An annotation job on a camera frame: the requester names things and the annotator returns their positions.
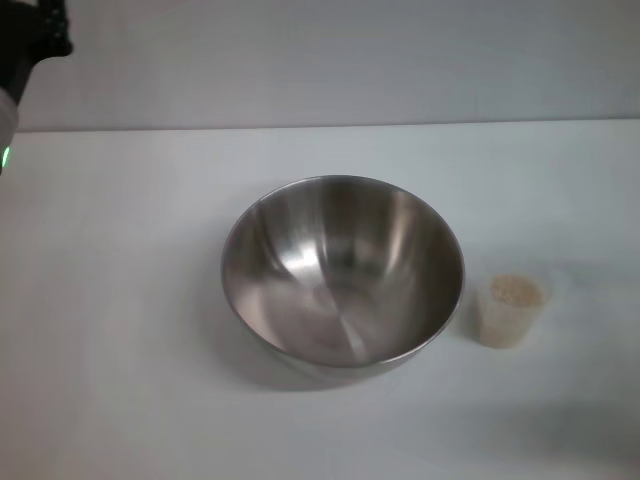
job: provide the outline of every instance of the white tabletop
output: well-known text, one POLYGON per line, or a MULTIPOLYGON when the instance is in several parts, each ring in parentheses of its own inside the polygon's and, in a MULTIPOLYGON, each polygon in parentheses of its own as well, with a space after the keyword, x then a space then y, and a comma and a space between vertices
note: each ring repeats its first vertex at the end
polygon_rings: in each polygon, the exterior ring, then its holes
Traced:
POLYGON ((0 478, 637 479, 640 121, 18 135, 0 178, 0 478), (479 262, 552 267, 509 351, 451 326, 321 389, 223 300, 257 197, 321 174, 430 203, 479 262))

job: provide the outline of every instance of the white backdrop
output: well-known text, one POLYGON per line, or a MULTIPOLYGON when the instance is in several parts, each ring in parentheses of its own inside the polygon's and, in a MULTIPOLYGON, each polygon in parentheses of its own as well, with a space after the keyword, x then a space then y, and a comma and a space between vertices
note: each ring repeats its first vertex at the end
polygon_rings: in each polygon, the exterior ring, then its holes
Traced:
POLYGON ((23 129, 640 113, 637 0, 68 0, 23 129))

